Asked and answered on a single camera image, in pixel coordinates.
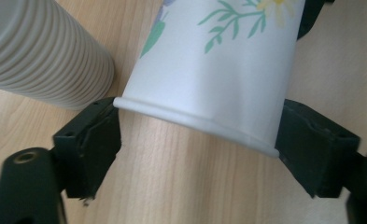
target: screw hole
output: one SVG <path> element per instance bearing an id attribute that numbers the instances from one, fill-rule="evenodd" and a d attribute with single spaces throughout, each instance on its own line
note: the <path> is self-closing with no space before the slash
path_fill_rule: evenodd
<path id="1" fill-rule="evenodd" d="M 37 156 L 37 153 L 34 152 L 34 151 L 31 151 L 31 152 L 26 152 L 26 153 L 23 153 L 19 156 L 17 156 L 15 159 L 14 159 L 14 162 L 16 164 L 23 164 L 23 163 L 26 163 L 28 161 L 32 161 L 35 159 L 35 157 Z"/>

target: cup rim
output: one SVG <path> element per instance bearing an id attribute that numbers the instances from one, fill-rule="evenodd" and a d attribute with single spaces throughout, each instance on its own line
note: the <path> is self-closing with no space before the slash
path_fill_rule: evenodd
<path id="1" fill-rule="evenodd" d="M 267 145 L 256 137 L 248 133 L 243 133 L 239 130 L 222 126 L 210 119 L 196 117 L 162 106 L 148 104 L 135 99 L 129 99 L 124 96 L 117 97 L 114 100 L 113 105 L 117 108 L 138 112 L 156 119 L 164 119 L 204 133 L 214 134 L 216 136 L 236 142 L 244 147 L 257 150 L 270 157 L 279 156 L 278 150 Z"/>

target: ribbed paper cup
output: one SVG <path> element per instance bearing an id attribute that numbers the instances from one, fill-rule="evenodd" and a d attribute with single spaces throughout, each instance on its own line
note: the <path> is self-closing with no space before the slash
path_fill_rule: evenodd
<path id="1" fill-rule="evenodd" d="M 164 1 L 114 105 L 270 156 L 304 0 Z"/>
<path id="2" fill-rule="evenodd" d="M 55 1 L 0 1 L 1 90 L 81 109 L 113 76 L 109 53 Z"/>

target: wood grain surface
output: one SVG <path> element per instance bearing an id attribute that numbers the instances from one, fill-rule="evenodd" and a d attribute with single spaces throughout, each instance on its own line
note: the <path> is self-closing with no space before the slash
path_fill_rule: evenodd
<path id="1" fill-rule="evenodd" d="M 120 96 L 162 0 L 59 0 L 112 54 Z M 336 0 L 298 41 L 287 98 L 362 138 L 367 153 L 367 1 Z M 76 115 L 0 91 L 0 166 Z M 339 199 L 311 199 L 276 159 L 223 139 L 121 110 L 123 147 L 96 200 L 65 200 L 69 223 L 346 223 Z"/>

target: white paper cup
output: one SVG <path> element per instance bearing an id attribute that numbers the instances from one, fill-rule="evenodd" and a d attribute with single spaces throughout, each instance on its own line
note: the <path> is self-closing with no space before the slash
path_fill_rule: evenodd
<path id="1" fill-rule="evenodd" d="M 63 8 L 54 0 L 9 2 L 0 0 L 1 90 L 70 109 L 107 92 L 110 55 Z"/>
<path id="2" fill-rule="evenodd" d="M 276 157 L 304 0 L 164 1 L 114 106 Z"/>
<path id="3" fill-rule="evenodd" d="M 25 78 L 20 75 L 29 75 L 28 77 L 34 78 L 31 69 L 33 70 L 43 63 L 42 61 L 48 56 L 50 48 L 58 47 L 54 43 L 57 35 L 57 32 L 55 32 L 58 26 L 56 24 L 57 18 L 52 18 L 52 15 L 49 14 L 52 5 L 48 4 L 47 7 L 47 10 L 37 11 L 38 15 L 41 15 L 41 20 L 36 19 L 36 22 L 39 22 L 40 25 L 44 23 L 44 26 L 41 29 L 31 30 L 31 35 L 35 36 L 34 39 L 24 39 L 24 43 L 31 46 L 29 48 L 17 46 L 17 50 L 20 52 L 9 54 L 9 57 L 0 64 L 0 85 L 5 88 L 20 85 L 18 80 Z"/>

